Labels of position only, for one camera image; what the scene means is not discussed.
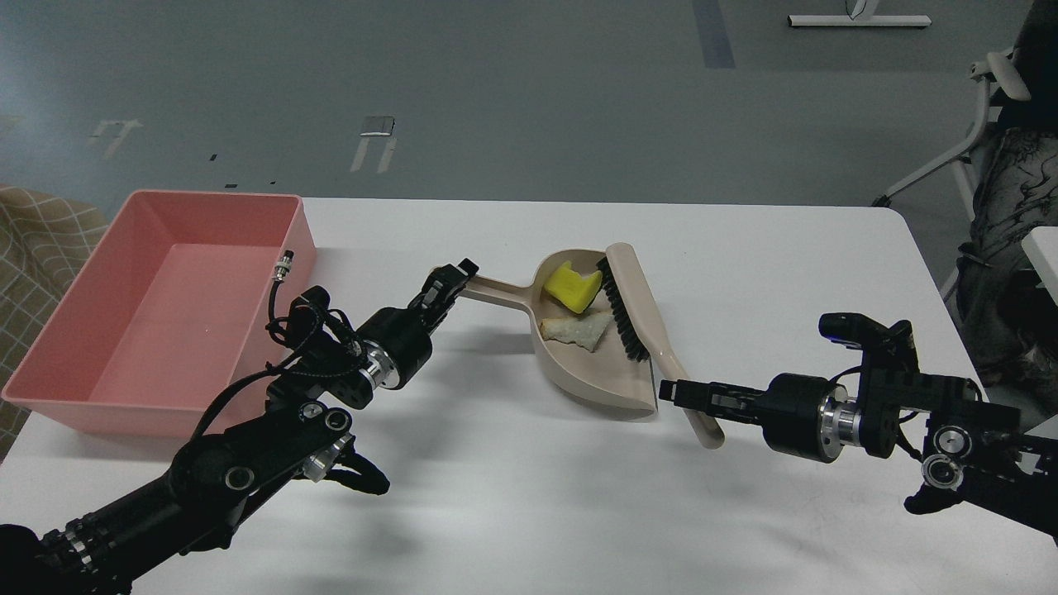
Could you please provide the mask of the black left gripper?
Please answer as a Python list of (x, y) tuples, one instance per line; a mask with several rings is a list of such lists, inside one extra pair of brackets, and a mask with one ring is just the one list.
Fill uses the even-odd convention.
[(431, 333), (475, 278), (479, 266), (471, 259), (434, 268), (409, 307), (386, 307), (355, 328), (360, 339), (385, 354), (390, 369), (382, 387), (401, 389), (433, 355)]

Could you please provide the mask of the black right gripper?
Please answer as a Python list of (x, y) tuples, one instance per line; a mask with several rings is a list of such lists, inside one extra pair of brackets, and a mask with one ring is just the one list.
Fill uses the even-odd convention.
[(765, 391), (665, 379), (659, 399), (720, 421), (762, 426), (765, 444), (776, 452), (829, 464), (843, 449), (834, 430), (835, 391), (827, 378), (797, 374), (778, 375)]

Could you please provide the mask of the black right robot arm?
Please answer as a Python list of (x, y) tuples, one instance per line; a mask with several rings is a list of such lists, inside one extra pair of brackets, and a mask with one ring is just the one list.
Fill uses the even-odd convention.
[(665, 402), (759, 426), (772, 450), (829, 464), (846, 447), (887, 459), (902, 449), (922, 468), (907, 497), (912, 515), (970, 503), (1013, 522), (1057, 535), (1056, 441), (1021, 432), (1021, 413), (986, 402), (975, 381), (925, 374), (910, 321), (884, 326), (860, 313), (820, 317), (817, 330), (861, 354), (851, 372), (855, 396), (838, 377), (783, 373), (765, 389), (665, 380)]

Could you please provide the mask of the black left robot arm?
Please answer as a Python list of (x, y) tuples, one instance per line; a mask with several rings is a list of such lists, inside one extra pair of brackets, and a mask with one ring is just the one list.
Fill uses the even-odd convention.
[(478, 273), (469, 259), (441, 266), (407, 306), (359, 327), (320, 286), (287, 315), (269, 310), (267, 331), (287, 357), (224, 387), (161, 477), (43, 537), (3, 525), (4, 594), (128, 594), (174, 556), (227, 549), (293, 481), (385, 494), (389, 479), (355, 452), (354, 411), (422, 369), (431, 336)]

